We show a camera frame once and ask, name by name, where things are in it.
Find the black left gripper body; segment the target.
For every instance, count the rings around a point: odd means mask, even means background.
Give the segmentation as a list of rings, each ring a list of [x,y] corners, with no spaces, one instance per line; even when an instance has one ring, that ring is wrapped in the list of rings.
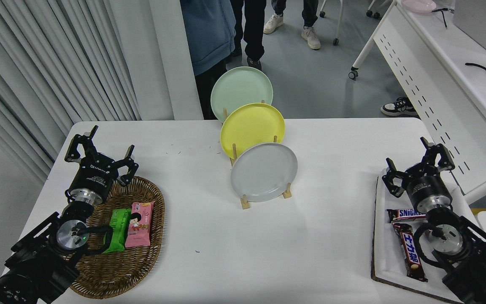
[[[117,177],[115,169],[83,158],[70,185],[69,198],[87,203],[104,203]]]

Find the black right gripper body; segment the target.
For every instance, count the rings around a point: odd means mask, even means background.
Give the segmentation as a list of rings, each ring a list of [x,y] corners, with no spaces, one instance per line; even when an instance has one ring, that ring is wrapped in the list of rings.
[[[433,166],[412,166],[405,171],[403,188],[413,207],[450,207],[452,196]]]

